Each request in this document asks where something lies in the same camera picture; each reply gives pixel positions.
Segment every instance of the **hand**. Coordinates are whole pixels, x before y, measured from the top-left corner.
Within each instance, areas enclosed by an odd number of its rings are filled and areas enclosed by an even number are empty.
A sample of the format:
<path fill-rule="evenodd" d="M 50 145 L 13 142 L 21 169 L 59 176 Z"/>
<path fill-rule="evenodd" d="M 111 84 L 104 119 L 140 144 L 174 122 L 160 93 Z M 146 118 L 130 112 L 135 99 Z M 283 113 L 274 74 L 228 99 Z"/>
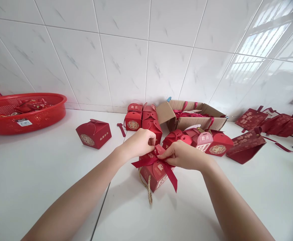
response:
<path fill-rule="evenodd" d="M 215 160 L 204 152 L 178 140 L 163 153 L 158 155 L 159 159 L 165 159 L 167 163 L 173 166 L 182 167 L 189 170 L 203 171 L 210 162 Z"/>
<path fill-rule="evenodd" d="M 120 148 L 124 151 L 126 159 L 129 160 L 153 151 L 155 144 L 156 135 L 150 130 L 140 128 Z"/>

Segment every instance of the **forearm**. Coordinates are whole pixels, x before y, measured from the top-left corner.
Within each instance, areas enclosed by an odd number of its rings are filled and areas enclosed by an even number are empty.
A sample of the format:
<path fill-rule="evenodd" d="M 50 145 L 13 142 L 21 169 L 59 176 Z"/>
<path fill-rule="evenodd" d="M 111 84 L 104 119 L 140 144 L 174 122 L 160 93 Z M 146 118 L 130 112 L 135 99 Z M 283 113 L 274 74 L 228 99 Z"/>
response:
<path fill-rule="evenodd" d="M 216 162 L 208 164 L 202 174 L 218 221 L 228 240 L 274 241 Z"/>
<path fill-rule="evenodd" d="M 60 196 L 22 240 L 68 240 L 92 212 L 125 156 L 116 148 L 106 159 Z"/>

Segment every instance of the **red ribbon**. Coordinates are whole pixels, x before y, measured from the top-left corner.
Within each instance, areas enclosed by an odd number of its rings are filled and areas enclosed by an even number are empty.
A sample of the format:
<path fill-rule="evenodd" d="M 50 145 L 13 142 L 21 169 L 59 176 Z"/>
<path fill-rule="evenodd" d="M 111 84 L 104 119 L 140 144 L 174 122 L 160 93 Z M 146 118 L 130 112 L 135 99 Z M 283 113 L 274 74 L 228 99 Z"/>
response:
<path fill-rule="evenodd" d="M 171 168 L 174 166 L 171 166 L 170 164 L 166 163 L 164 160 L 166 160 L 166 159 L 161 160 L 157 157 L 152 157 L 152 158 L 142 159 L 137 162 L 133 162 L 132 165 L 134 165 L 136 168 L 140 168 L 142 166 L 152 165 L 153 163 L 156 163 L 159 161 L 163 165 L 164 171 L 168 175 L 168 178 L 170 179 L 170 181 L 174 187 L 174 190 L 177 192 L 178 180 L 177 180 L 176 176 L 174 175 L 173 171 L 171 170 Z"/>

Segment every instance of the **gold circular emblem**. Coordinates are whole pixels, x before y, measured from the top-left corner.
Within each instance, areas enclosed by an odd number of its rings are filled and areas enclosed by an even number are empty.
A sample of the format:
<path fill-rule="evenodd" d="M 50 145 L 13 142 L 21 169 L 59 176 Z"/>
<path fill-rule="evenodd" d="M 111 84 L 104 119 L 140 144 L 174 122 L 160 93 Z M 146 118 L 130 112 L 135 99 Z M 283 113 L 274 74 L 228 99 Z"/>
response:
<path fill-rule="evenodd" d="M 81 139 L 82 139 L 82 141 L 84 141 L 89 146 L 94 146 L 94 144 L 95 144 L 94 141 L 89 136 L 87 136 L 85 134 L 81 135 Z"/>
<path fill-rule="evenodd" d="M 139 129 L 139 123 L 136 122 L 135 120 L 131 120 L 127 123 L 127 125 L 129 126 L 130 129 L 132 130 L 137 130 Z"/>
<path fill-rule="evenodd" d="M 226 151 L 226 147 L 223 145 L 215 145 L 209 149 L 211 154 L 219 155 Z"/>

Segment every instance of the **jute rope handle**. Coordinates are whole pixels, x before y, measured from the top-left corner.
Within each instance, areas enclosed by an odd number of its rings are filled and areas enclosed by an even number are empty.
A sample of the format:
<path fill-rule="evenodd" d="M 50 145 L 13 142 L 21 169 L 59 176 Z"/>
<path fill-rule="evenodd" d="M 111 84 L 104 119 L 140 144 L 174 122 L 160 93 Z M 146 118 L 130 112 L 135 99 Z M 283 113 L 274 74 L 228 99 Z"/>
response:
<path fill-rule="evenodd" d="M 145 186 L 145 188 L 148 190 L 149 203 L 152 204 L 152 194 L 151 194 L 151 189 L 150 189 L 151 176 L 149 176 L 149 179 L 148 179 L 148 185 L 146 185 L 146 184 L 142 181 L 142 178 L 141 178 L 141 169 L 142 169 L 142 167 L 139 168 L 139 177 L 140 177 L 140 180 L 141 180 L 142 184 L 143 184 L 143 185 Z"/>

